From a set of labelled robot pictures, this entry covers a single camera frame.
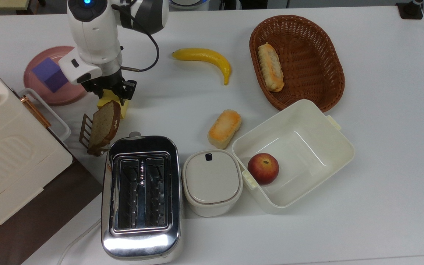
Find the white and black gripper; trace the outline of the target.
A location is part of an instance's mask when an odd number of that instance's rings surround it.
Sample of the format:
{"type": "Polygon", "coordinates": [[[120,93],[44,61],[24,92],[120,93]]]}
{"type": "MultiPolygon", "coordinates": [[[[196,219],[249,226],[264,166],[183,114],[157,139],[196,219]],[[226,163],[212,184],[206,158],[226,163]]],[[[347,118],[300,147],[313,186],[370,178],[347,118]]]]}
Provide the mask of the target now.
{"type": "Polygon", "coordinates": [[[122,101],[131,100],[136,90],[135,80],[125,80],[121,70],[121,48],[114,51],[113,57],[102,57],[99,62],[87,62],[80,50],[74,48],[59,60],[59,66],[72,84],[81,84],[87,92],[93,93],[101,99],[104,96],[103,88],[123,86],[122,101]]]}

